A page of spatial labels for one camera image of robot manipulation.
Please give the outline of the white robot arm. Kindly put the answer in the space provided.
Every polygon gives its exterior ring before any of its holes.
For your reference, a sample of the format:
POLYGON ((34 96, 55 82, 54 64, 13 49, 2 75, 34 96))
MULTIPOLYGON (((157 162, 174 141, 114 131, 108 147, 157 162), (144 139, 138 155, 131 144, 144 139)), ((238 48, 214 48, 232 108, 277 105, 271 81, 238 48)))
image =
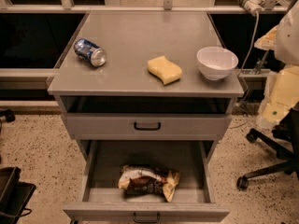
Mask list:
POLYGON ((261 114, 263 122, 279 124, 299 102, 299 1, 254 47, 273 50, 275 58, 285 64, 276 75, 261 114))

